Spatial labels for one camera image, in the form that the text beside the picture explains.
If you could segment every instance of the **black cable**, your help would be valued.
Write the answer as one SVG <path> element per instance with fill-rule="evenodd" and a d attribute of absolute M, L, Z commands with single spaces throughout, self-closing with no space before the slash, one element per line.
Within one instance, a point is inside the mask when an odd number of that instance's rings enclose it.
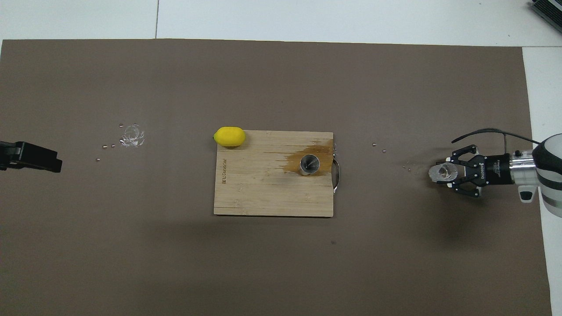
<path fill-rule="evenodd" d="M 525 141 L 528 141 L 528 142 L 532 142 L 532 143 L 535 143 L 535 144 L 540 144 L 539 142 L 534 141 L 534 140 L 532 140 L 532 139 L 530 139 L 530 138 L 527 138 L 527 137 L 525 137 L 525 136 L 521 136 L 521 135 L 517 135 L 517 134 L 514 134 L 514 133 L 506 132 L 506 131 L 503 131 L 503 130 L 497 129 L 497 128 L 482 128 L 482 129 L 477 129 L 477 130 L 475 130 L 475 131 L 473 131 L 473 132 L 471 132 L 471 133 L 464 134 L 464 135 L 462 135 L 462 136 L 460 136 L 460 137 L 457 137 L 457 138 L 453 139 L 453 140 L 451 141 L 451 143 L 456 143 L 456 142 L 460 141 L 461 139 L 464 139 L 464 138 L 469 137 L 469 136 L 471 136 L 471 135 L 481 134 L 481 133 L 500 133 L 500 134 L 503 134 L 504 137 L 505 137 L 506 135 L 509 135 L 509 136 L 521 138 L 521 139 L 523 139 L 523 140 L 525 140 Z"/>

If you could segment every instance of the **metal cup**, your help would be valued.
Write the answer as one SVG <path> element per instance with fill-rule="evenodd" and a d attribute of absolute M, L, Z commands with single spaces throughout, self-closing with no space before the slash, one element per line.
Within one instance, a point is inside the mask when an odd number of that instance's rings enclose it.
<path fill-rule="evenodd" d="M 306 155 L 301 159 L 301 174 L 311 175 L 320 169 L 320 160 L 314 155 Z"/>

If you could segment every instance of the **wooden cutting board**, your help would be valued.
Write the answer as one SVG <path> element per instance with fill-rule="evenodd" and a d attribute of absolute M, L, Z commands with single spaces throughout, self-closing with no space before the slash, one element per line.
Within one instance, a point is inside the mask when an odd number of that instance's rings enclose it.
<path fill-rule="evenodd" d="M 333 216 L 333 133 L 245 132 L 241 146 L 217 147 L 216 215 Z M 304 176 L 300 161 L 308 154 L 320 168 Z"/>

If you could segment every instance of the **lemon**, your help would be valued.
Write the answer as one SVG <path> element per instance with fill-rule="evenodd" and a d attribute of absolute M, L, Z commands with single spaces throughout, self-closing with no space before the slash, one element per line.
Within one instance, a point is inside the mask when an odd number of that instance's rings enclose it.
<path fill-rule="evenodd" d="M 225 126 L 213 135 L 215 142 L 224 147 L 240 146 L 246 140 L 246 133 L 240 127 Z"/>

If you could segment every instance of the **metal handle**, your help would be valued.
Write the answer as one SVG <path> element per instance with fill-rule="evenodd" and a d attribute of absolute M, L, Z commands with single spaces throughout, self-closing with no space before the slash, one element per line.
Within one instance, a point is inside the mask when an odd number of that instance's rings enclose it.
<path fill-rule="evenodd" d="M 337 173 L 336 173 L 336 185 L 334 185 L 334 194 L 336 194 L 336 190 L 338 189 L 338 184 L 339 184 L 339 163 L 336 160 L 336 154 L 333 154 L 334 160 L 332 160 L 332 164 L 336 164 L 336 169 L 337 169 Z"/>

